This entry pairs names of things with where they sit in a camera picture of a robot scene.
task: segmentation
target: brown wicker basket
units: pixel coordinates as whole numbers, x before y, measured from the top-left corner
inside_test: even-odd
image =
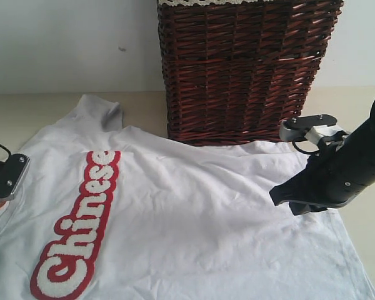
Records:
[[[299,116],[343,0],[158,6],[169,138],[278,141]]]

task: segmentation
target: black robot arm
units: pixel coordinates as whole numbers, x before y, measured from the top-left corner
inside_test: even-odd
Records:
[[[303,171],[269,192],[275,205],[289,202],[294,215],[341,208],[375,182],[375,101],[369,119],[352,134],[319,115],[284,121],[280,136],[319,148]]]

